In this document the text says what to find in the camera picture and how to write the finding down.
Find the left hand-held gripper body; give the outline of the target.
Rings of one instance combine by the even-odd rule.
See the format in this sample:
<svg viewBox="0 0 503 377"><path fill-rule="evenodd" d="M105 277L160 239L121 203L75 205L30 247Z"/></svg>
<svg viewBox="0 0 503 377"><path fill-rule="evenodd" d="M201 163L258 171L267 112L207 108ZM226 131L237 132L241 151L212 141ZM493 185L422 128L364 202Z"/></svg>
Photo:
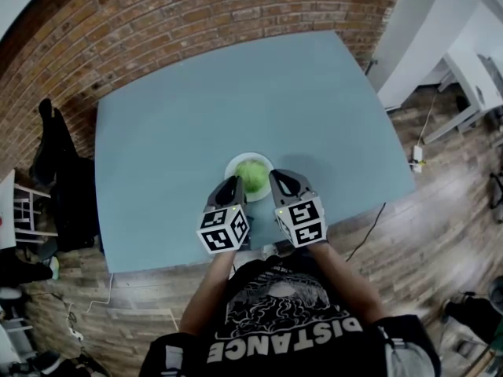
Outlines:
<svg viewBox="0 0 503 377"><path fill-rule="evenodd" d="M196 231L209 254L239 251L248 241L246 205L244 184L239 176L222 181L209 195Z"/></svg>

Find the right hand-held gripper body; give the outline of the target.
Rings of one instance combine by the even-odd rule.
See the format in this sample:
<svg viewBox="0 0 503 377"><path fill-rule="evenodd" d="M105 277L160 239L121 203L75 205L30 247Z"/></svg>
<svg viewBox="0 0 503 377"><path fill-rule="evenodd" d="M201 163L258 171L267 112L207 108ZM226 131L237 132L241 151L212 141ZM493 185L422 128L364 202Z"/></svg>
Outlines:
<svg viewBox="0 0 503 377"><path fill-rule="evenodd" d="M275 218L293 247L325 241L325 211L307 178L291 170L273 169L269 181Z"/></svg>

